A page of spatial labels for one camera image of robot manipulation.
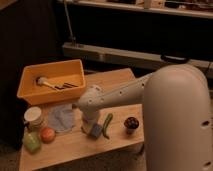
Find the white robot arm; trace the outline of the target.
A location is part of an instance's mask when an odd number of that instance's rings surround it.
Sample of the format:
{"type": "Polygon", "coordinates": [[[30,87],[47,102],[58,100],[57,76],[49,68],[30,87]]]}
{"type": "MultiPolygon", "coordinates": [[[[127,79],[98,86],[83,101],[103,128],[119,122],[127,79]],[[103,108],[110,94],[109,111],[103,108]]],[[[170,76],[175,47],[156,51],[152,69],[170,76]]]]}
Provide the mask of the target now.
{"type": "Polygon", "coordinates": [[[103,92],[94,85],[80,97],[86,132],[98,111],[141,104],[147,171],[213,171],[213,128],[207,79],[189,64],[170,65],[103,92]]]}

